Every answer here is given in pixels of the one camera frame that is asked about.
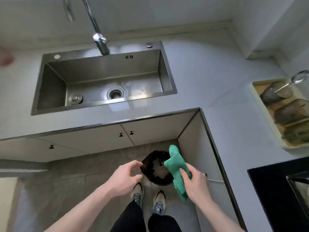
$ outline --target sink rim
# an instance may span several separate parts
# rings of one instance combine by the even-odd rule
[[[64,61],[64,60],[70,60],[70,59],[105,57],[101,55],[100,51],[97,48],[74,50],[74,51],[67,51],[67,52],[48,53],[42,56],[40,72],[39,72],[39,76],[37,80],[35,95],[33,99],[33,105],[31,109],[31,115],[33,116],[33,115],[54,113],[54,112],[60,112],[60,111],[68,111],[68,110],[73,110],[73,109],[112,104],[112,103],[118,103],[118,102],[124,102],[124,101],[132,101],[132,100],[138,100],[138,99],[144,99],[144,98],[177,94],[176,85],[174,82],[174,78],[172,76],[172,72],[171,72],[171,69],[168,63],[168,59],[167,59],[164,47],[163,47],[163,43],[161,41],[157,41],[157,42],[152,42],[152,44],[153,44],[152,48],[148,48],[146,43],[136,43],[136,44],[121,45],[121,46],[111,46],[109,47],[109,49],[110,49],[110,54],[133,53],[133,52],[141,52],[141,51],[156,50],[156,49],[161,50],[161,54],[163,56],[165,67],[168,73],[168,78],[171,83],[171,87],[172,87],[171,90],[163,91],[163,92],[148,93],[148,94],[143,94],[143,95],[135,95],[135,96],[129,96],[129,97],[123,97],[123,98],[117,98],[117,99],[111,99],[111,100],[81,103],[81,104],[72,105],[72,106],[62,106],[62,107],[38,110],[37,106],[38,106],[41,83],[42,83],[42,78],[43,78],[44,65],[46,63]],[[54,58],[55,55],[60,55],[60,58]]]

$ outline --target gas cooktop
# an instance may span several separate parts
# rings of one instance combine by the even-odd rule
[[[309,157],[248,173],[274,232],[309,231]]]

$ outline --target shoe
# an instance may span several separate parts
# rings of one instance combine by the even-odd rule
[[[138,182],[132,189],[130,198],[137,203],[137,205],[141,208],[141,200],[144,195],[143,186],[140,182]]]
[[[152,213],[158,214],[160,216],[163,215],[165,210],[165,194],[163,191],[159,191],[154,197],[154,208]]]

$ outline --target green cloth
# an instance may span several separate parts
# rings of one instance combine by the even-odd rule
[[[164,166],[173,175],[174,177],[173,183],[180,197],[183,199],[187,199],[188,195],[186,192],[186,188],[184,187],[183,178],[180,174],[179,169],[182,168],[183,170],[185,170],[190,179],[192,179],[192,174],[189,171],[186,162],[183,160],[182,156],[179,153],[178,148],[175,145],[170,145],[169,152],[171,158],[169,158],[167,161],[164,162]]]

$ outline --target chrome faucet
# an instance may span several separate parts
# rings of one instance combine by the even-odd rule
[[[102,55],[109,54],[109,49],[106,45],[106,38],[102,36],[101,31],[98,27],[98,24],[95,20],[95,16],[93,15],[93,12],[90,8],[90,5],[88,3],[88,0],[83,0],[83,3],[85,5],[85,8],[88,12],[88,15],[90,17],[90,20],[92,22],[92,25],[96,31],[96,33],[92,36],[93,40],[95,41],[95,44],[97,45],[99,51]],[[63,0],[64,9],[66,12],[66,16],[70,22],[73,22],[75,20],[74,15],[72,13],[71,4],[69,0]]]

